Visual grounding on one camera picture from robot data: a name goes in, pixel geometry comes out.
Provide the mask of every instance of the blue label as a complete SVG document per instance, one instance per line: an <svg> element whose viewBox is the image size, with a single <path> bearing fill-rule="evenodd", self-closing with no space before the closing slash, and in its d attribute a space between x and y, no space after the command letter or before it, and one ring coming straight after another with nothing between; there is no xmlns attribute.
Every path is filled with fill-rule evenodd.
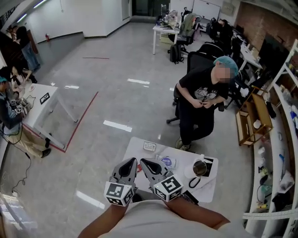
<svg viewBox="0 0 298 238"><path fill-rule="evenodd" d="M166 166L171 166L172 165L172 161L167 157L162 158L162 162L164 162Z"/></svg>

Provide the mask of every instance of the blue jeans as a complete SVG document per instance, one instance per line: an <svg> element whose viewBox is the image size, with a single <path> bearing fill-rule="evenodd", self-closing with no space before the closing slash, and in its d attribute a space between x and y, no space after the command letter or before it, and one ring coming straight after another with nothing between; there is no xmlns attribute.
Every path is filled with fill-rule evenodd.
<svg viewBox="0 0 298 238"><path fill-rule="evenodd" d="M28 67L30 70L34 70L40 66L30 42L24 48L22 48L22 53L28 62Z"/></svg>

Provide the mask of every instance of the person wearing blue cap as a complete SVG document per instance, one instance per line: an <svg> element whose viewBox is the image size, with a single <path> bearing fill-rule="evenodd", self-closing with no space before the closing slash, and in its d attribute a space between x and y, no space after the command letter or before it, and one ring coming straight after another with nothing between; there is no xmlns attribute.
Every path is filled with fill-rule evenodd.
<svg viewBox="0 0 298 238"><path fill-rule="evenodd" d="M188 150L193 140L211 134L214 126L214 105L228 98L229 81L238 75L235 61L222 56L214 61L214 66L201 71L191 70L178 83L182 95L178 109L180 118L180 138L176 149Z"/></svg>
<svg viewBox="0 0 298 238"><path fill-rule="evenodd" d="M0 77L0 121L2 128L0 134L13 145L17 144L24 147L29 153L36 157L46 157L50 154L49 139L39 139L27 131L23 125L22 120L24 114L16 112L11 108L9 99L7 98L8 83L3 77Z"/></svg>

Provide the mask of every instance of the woman in white top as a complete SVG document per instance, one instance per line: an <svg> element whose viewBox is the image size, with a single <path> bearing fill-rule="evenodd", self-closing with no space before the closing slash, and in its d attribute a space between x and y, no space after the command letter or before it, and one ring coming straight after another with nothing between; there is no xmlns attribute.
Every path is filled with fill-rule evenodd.
<svg viewBox="0 0 298 238"><path fill-rule="evenodd" d="M19 93L19 97L23 97L25 93L26 83L30 80L32 71L23 69L23 67L19 64L13 64L12 66L12 88L14 92Z"/></svg>

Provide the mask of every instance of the blue cap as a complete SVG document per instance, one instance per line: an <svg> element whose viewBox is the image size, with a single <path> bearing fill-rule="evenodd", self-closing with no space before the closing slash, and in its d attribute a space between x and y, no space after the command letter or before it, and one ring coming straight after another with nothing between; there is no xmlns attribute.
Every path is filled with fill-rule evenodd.
<svg viewBox="0 0 298 238"><path fill-rule="evenodd" d="M235 61L234 61L232 58L230 58L230 57L228 57L228 56L221 56L221 57L218 57L218 58L213 62L213 64L215 64L215 63L218 62L218 61L219 61L221 64L224 64L227 68L230 68L230 69L234 72L235 76L238 75L238 72L239 72L239 70L238 70L238 66L236 65Z"/></svg>
<svg viewBox="0 0 298 238"><path fill-rule="evenodd" d="M0 83L5 82L5 81L7 81L7 79L0 76Z"/></svg>

